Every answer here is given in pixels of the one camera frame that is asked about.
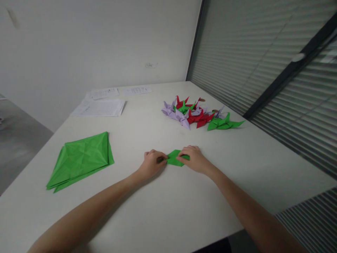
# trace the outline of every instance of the green origami crane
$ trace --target green origami crane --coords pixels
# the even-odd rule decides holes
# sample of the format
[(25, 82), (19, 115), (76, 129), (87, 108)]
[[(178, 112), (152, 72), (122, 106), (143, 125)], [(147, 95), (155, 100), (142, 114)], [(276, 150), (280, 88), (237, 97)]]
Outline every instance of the green origami crane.
[(229, 121), (230, 113), (227, 114), (226, 118), (220, 119), (220, 118), (213, 118), (211, 122), (208, 125), (207, 131), (213, 130), (213, 129), (230, 129), (230, 128), (236, 128), (240, 126), (245, 121), (241, 122), (234, 122)]
[(186, 105), (185, 105), (185, 101), (183, 100), (183, 106), (180, 107), (180, 108), (178, 109), (178, 111), (180, 111), (182, 114), (185, 115), (189, 109), (192, 111), (193, 108), (194, 108), (194, 106), (195, 106), (195, 104), (193, 104), (191, 107), (186, 106)]
[[(172, 164), (172, 165), (175, 165), (175, 166), (182, 167), (184, 164), (176, 159), (176, 157), (178, 156), (179, 153), (180, 153), (180, 150), (178, 150), (178, 149), (175, 149), (171, 153), (169, 153), (167, 155), (168, 159), (166, 159), (167, 164)], [(190, 157), (188, 155), (184, 155), (182, 157), (187, 159), (187, 160), (190, 159)]]
[(108, 133), (67, 142), (61, 148), (47, 190), (55, 192), (114, 164)]

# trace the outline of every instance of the paper document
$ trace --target paper document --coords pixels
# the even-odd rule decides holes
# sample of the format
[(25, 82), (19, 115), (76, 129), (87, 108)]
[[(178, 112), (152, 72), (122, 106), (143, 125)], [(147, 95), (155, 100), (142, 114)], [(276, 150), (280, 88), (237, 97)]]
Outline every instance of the paper document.
[(116, 97), (116, 96), (119, 96), (119, 92), (117, 88), (93, 90), (87, 93), (87, 97), (89, 97), (92, 100), (97, 100), (97, 99), (107, 98), (107, 97)]
[(71, 114), (75, 117), (118, 117), (122, 114), (125, 101), (112, 100), (88, 100), (84, 99)]
[(134, 96), (139, 94), (150, 93), (152, 90), (145, 86), (133, 87), (133, 88), (123, 88), (124, 96)]
[(70, 114), (70, 116), (79, 116), (84, 110), (88, 109), (90, 100), (83, 99), (79, 106)]

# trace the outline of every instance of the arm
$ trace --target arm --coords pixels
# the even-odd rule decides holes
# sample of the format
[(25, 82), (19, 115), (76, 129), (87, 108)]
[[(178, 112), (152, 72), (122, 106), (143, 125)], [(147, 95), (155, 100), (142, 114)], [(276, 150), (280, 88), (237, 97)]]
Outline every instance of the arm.
[[(189, 155), (190, 160), (182, 155)], [(213, 180), (262, 253), (306, 252), (281, 223), (211, 164), (197, 146), (183, 148), (177, 159)]]
[(154, 176), (168, 157), (155, 150), (144, 154), (139, 169), (83, 202), (52, 225), (29, 249), (28, 253), (70, 252), (92, 232), (113, 206), (139, 183)]

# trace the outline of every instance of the purple origami crane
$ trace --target purple origami crane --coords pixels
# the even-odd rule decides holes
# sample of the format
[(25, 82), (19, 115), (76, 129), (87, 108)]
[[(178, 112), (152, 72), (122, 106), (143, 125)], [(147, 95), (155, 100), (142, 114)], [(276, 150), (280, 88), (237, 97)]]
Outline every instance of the purple origami crane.
[(161, 110), (165, 115), (169, 116), (172, 119), (178, 120), (177, 116), (174, 112), (174, 105), (176, 104), (176, 100), (175, 99), (172, 103), (172, 105), (168, 105), (165, 101), (164, 101), (164, 105), (165, 107)]
[(180, 123), (183, 125), (183, 127), (187, 128), (188, 130), (190, 129), (190, 124), (187, 121), (187, 119), (189, 118), (189, 112), (190, 112), (190, 109), (188, 109), (187, 113), (184, 115), (179, 110), (176, 110), (177, 120), (180, 121)]
[(221, 109), (215, 114), (214, 118), (224, 119), (225, 117), (221, 115), (221, 111), (224, 109), (225, 106), (221, 107)]
[(199, 107), (199, 102), (200, 102), (200, 101), (197, 102), (196, 110), (195, 110), (194, 112), (191, 112), (191, 115), (192, 115), (192, 116), (198, 116), (198, 115), (200, 115), (200, 113), (201, 113), (202, 110), (204, 110), (204, 112), (207, 111), (207, 107), (206, 107), (206, 108), (201, 108), (201, 107)]

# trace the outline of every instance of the forearm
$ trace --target forearm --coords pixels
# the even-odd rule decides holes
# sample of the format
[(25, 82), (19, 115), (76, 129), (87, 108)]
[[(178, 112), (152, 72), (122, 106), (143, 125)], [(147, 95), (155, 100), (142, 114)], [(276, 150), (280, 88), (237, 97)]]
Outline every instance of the forearm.
[(306, 252), (271, 214), (219, 169), (211, 167), (207, 176), (219, 187), (261, 252)]
[(51, 226), (28, 253), (69, 252), (97, 227), (104, 216), (142, 181), (138, 172), (83, 202)]

